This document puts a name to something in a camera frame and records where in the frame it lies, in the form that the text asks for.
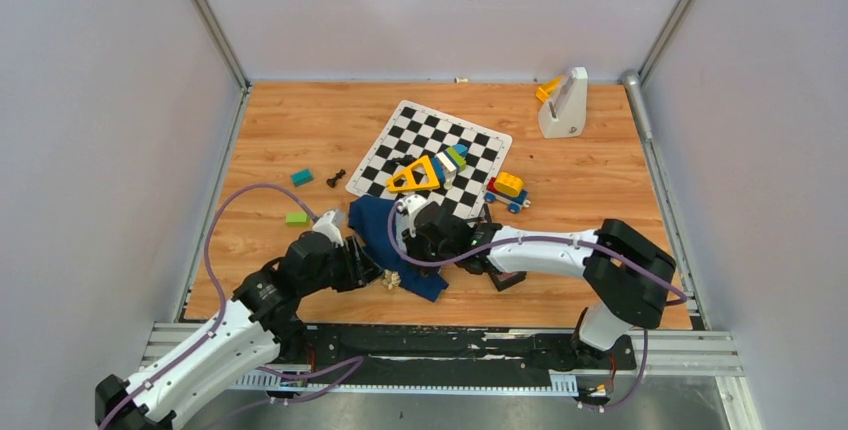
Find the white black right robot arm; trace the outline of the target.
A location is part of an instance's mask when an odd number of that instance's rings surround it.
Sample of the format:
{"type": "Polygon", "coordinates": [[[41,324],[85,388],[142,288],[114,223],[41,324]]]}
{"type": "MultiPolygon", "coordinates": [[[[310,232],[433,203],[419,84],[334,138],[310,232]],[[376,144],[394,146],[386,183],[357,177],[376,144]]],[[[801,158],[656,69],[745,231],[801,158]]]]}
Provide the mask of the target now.
{"type": "Polygon", "coordinates": [[[581,314],[570,342],[584,367],[601,364],[632,328],[657,328],[667,307],[687,300],[672,283],[674,258],[617,219],[581,232],[529,231],[471,223],[414,195],[391,207],[387,232],[399,257],[420,270],[456,265],[475,275],[537,272],[585,281],[598,301],[581,314]]]}

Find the black square display box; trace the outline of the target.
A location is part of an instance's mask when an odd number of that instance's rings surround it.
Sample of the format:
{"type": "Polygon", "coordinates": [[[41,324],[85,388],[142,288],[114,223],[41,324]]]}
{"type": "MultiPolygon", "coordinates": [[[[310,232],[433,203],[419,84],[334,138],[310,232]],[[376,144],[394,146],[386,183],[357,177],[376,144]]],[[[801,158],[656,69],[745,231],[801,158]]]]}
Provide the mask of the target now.
{"type": "Polygon", "coordinates": [[[497,228],[501,227],[501,224],[493,219],[490,206],[487,203],[482,205],[480,213],[475,219],[475,223],[478,225],[495,226],[497,228]]]}

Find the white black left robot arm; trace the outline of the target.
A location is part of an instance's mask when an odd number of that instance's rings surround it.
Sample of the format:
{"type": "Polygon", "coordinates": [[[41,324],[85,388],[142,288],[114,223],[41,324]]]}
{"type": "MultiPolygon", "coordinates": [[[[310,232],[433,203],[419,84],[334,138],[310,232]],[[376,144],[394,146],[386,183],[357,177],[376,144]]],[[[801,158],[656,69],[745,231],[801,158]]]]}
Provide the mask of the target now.
{"type": "Polygon", "coordinates": [[[301,300],[323,289],[356,290],[383,270],[353,237],[307,231],[286,254],[249,274],[221,309],[154,364],[95,388],[100,429],[181,429],[242,375],[306,350],[301,300]]]}

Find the blue t-shirt garment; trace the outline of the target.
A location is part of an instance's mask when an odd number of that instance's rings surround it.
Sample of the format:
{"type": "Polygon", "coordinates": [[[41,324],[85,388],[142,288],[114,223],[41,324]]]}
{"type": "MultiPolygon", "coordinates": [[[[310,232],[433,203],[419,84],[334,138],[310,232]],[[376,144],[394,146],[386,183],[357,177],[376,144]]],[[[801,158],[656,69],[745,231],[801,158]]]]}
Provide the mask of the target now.
{"type": "Polygon", "coordinates": [[[361,196],[349,204],[348,226],[362,239],[366,254],[377,265],[398,273],[402,289],[435,302],[449,284],[438,273],[422,275],[392,247],[387,227],[392,206],[389,200],[361,196]]]}

